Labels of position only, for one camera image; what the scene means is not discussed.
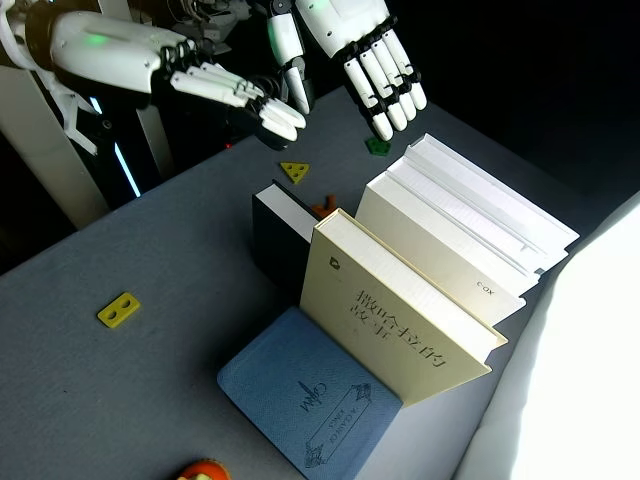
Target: blue book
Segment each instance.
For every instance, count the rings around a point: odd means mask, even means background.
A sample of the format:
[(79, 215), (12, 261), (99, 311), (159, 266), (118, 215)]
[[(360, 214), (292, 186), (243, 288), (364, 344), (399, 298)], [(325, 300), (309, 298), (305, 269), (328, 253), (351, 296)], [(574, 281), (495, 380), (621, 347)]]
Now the blue book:
[(223, 367), (218, 384), (310, 480), (353, 479), (402, 407), (297, 308)]

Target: green block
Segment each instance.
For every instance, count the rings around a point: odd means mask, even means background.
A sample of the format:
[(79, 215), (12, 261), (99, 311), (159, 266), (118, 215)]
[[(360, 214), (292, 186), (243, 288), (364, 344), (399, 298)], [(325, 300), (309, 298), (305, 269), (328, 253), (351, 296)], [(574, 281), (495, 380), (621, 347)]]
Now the green block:
[(391, 142), (383, 142), (376, 137), (371, 137), (365, 143), (367, 144), (367, 148), (369, 149), (369, 153), (371, 153), (371, 155), (386, 157), (391, 150)]

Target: white robotic hand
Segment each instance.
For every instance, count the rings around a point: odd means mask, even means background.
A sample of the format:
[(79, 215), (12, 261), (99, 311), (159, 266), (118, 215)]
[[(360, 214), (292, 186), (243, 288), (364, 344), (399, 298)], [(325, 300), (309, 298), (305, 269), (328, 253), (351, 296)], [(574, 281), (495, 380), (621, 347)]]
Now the white robotic hand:
[(230, 124), (277, 150), (295, 141), (298, 129), (306, 126), (296, 110), (207, 63), (210, 58), (193, 41), (175, 32), (94, 12), (68, 12), (43, 2), (30, 7), (21, 28), (8, 31), (7, 25), (0, 24), (3, 44), (15, 41), (17, 33), (24, 37), (13, 45), (25, 59), (20, 66), (53, 72), (80, 94), (106, 101), (126, 98), (136, 108), (171, 95), (207, 99), (226, 106)]
[[(307, 113), (303, 51), (291, 4), (270, 2), (269, 34), (298, 109)], [(295, 7), (325, 53), (343, 64), (380, 138), (391, 139), (394, 129), (404, 130), (416, 110), (426, 107), (420, 73), (393, 30), (396, 19), (384, 0), (297, 0)]]

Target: yellow block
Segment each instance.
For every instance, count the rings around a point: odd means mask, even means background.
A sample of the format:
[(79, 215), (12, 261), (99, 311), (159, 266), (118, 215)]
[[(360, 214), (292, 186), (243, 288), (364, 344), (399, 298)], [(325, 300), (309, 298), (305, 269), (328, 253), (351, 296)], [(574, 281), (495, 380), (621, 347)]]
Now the yellow block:
[(139, 308), (140, 302), (136, 297), (129, 292), (124, 292), (98, 313), (98, 318), (107, 327), (116, 328)]
[(280, 166), (293, 183), (298, 183), (302, 180), (304, 176), (309, 173), (309, 169), (311, 168), (311, 165), (308, 163), (282, 162), (280, 163)]

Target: table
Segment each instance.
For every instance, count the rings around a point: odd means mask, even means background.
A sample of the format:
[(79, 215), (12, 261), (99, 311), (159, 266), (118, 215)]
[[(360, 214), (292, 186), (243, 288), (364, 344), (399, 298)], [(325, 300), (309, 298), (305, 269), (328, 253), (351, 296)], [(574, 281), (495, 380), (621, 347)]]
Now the table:
[[(435, 105), (374, 157), (344, 89), (318, 102), (299, 141), (249, 138), (0, 277), (0, 469), (12, 478), (175, 478), (203, 457), (235, 479), (300, 474), (216, 385), (221, 352), (286, 297), (251, 257), (251, 194), (285, 181), (308, 203), (355, 213), (365, 184), (428, 131), (579, 230), (580, 197)], [(96, 313), (123, 291), (142, 308), (110, 330)], [(446, 479), (481, 418), (539, 291), (502, 322), (491, 375), (403, 410), (366, 479)]]

